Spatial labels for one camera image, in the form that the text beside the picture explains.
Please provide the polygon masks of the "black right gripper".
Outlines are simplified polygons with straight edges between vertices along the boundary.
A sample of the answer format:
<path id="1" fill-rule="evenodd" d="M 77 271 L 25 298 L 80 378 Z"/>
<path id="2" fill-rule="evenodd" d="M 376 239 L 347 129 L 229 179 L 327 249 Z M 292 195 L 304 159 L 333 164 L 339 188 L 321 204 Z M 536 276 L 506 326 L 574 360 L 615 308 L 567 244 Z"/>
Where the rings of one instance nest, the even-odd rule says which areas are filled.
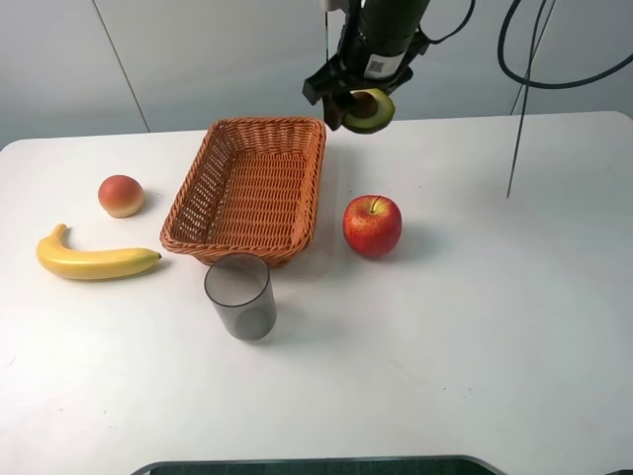
<path id="1" fill-rule="evenodd" d="M 303 85 L 303 95 L 311 103 L 322 99 L 323 121 L 332 130 L 344 127 L 360 131 L 347 116 L 356 108 L 351 92 L 381 89 L 390 94 L 413 77 L 411 63 L 426 53 L 429 38 L 420 30 L 409 37 L 388 39 L 372 32 L 366 35 L 357 25 L 346 24 L 337 52 Z"/>

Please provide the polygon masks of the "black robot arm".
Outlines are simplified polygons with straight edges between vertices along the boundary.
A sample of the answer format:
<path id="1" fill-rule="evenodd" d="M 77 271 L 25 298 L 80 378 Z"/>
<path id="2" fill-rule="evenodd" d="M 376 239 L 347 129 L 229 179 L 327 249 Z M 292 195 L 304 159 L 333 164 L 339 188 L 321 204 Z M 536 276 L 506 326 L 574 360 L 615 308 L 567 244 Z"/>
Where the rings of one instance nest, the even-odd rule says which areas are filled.
<path id="1" fill-rule="evenodd" d="M 418 27 L 426 1 L 324 1 L 325 13 L 342 11 L 345 21 L 336 52 L 303 85 L 304 97 L 322 104 L 323 120 L 333 131 L 355 106 L 353 93 L 377 89 L 391 95 L 413 77 L 411 62 L 430 41 Z"/>

